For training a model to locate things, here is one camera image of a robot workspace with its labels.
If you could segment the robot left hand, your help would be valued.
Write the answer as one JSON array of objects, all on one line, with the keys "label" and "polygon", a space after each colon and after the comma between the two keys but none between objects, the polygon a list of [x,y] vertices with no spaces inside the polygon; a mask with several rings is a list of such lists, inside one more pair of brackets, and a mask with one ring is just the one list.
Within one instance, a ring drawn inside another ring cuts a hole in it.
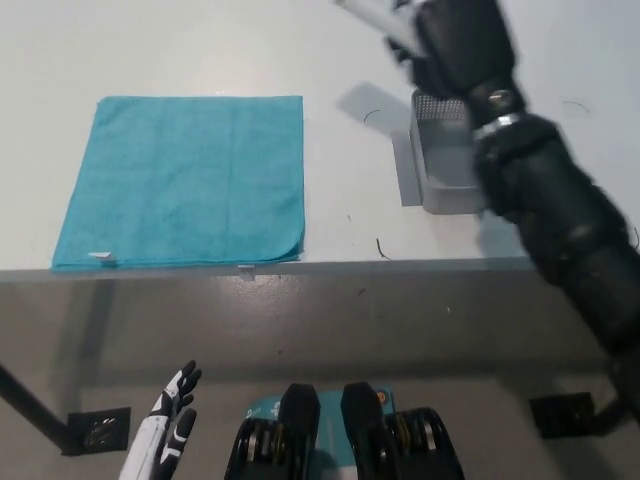
[{"label": "robot left hand", "polygon": [[202,370],[191,360],[167,383],[141,422],[119,479],[174,477],[196,422],[197,412],[189,405],[201,376]]}]

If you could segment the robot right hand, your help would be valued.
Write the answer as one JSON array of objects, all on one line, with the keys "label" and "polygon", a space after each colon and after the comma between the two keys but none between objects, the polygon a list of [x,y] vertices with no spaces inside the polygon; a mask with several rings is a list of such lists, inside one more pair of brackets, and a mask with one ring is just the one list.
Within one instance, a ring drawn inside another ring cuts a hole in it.
[{"label": "robot right hand", "polygon": [[425,55],[387,39],[411,83],[439,98],[465,99],[476,90],[512,90],[516,58],[496,1],[422,1],[411,21]]}]

